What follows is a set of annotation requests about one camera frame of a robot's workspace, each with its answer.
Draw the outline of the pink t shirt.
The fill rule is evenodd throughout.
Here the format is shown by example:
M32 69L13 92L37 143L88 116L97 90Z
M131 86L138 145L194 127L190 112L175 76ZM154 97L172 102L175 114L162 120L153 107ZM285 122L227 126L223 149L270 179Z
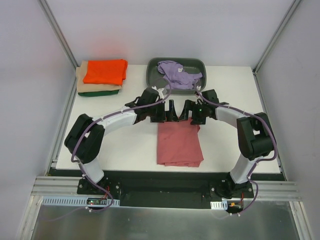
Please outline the pink t shirt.
M158 165L198 168L204 160L198 132L199 125L191 119L179 122L164 122L157 125Z

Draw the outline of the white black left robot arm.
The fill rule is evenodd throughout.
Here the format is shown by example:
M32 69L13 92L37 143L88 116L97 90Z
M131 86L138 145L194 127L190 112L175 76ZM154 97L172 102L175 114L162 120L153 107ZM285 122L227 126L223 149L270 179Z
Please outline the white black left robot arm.
M152 123L177 122L179 119L174 100L168 101L168 110L165 110L167 98L161 88L148 87L141 96L126 103L120 110L98 117L90 117L84 113L76 119L64 145L71 153L71 161L78 163L84 176L90 179L90 191L99 195L106 188L106 183L102 180L104 172L98 161L104 137L120 128L144 121L147 117Z

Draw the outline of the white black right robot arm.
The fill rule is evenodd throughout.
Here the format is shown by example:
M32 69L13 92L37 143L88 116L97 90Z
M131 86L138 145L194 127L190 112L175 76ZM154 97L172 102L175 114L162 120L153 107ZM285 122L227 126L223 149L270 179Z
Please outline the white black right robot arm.
M226 178L215 187L215 194L225 199L237 197L247 187L257 164L277 157L277 143L268 116L264 112L248 113L219 102L213 89L197 95L196 101L184 102L179 120L187 120L191 112L192 125L205 125L206 119L211 118L236 128L240 156Z

